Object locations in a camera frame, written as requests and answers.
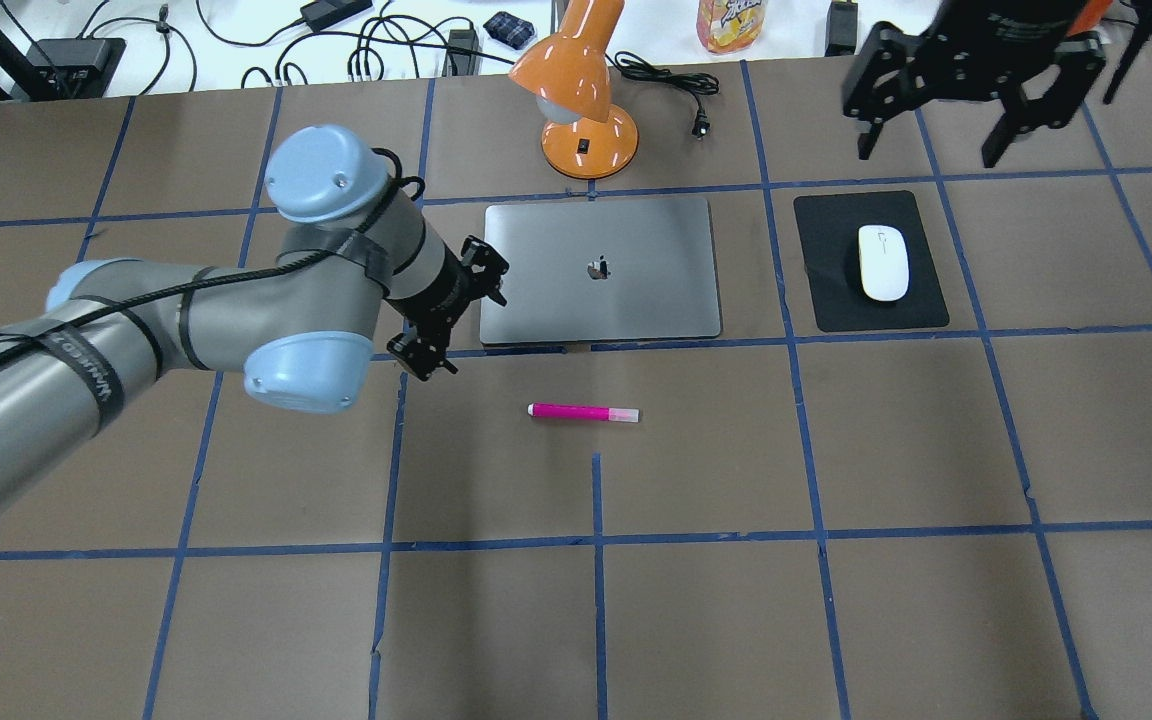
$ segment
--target desk lamp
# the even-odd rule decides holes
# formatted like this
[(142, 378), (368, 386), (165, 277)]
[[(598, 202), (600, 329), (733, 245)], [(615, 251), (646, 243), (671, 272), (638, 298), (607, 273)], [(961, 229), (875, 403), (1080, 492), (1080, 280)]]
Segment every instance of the desk lamp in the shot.
[(536, 96), (550, 122), (540, 132), (545, 159), (574, 179), (605, 179), (639, 149), (639, 128), (612, 105), (604, 54), (626, 0), (575, 0), (558, 32), (537, 41), (509, 70)]

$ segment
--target computer mouse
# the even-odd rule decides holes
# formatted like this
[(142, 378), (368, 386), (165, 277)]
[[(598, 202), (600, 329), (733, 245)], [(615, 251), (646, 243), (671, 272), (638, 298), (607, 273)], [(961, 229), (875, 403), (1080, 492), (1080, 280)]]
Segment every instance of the computer mouse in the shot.
[(909, 291), (909, 255), (905, 236), (888, 225), (862, 225), (861, 289), (879, 302), (901, 300)]

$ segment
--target pink marker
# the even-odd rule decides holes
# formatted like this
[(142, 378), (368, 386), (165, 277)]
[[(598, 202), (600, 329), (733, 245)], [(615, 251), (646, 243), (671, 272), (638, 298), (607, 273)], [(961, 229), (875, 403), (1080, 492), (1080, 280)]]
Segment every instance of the pink marker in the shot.
[(637, 423), (639, 411), (631, 407), (550, 406), (532, 402), (526, 407), (532, 418), (564, 418), (568, 420), (612, 420), (612, 423)]

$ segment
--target snack bag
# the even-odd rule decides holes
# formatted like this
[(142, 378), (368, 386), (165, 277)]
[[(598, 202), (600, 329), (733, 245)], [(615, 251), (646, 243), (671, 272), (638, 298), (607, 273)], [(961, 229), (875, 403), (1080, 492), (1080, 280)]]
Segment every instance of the snack bag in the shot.
[(735, 53), (758, 37), (765, 10), (767, 0), (700, 0), (696, 36), (710, 53)]

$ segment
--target laptop lid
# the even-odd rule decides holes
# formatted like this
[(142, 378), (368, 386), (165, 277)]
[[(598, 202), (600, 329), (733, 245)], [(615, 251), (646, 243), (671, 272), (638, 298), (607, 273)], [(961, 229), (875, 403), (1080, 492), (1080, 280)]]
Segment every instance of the laptop lid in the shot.
[(509, 262), (482, 305), (484, 344), (715, 338), (713, 232), (700, 196), (526, 202), (486, 210)]

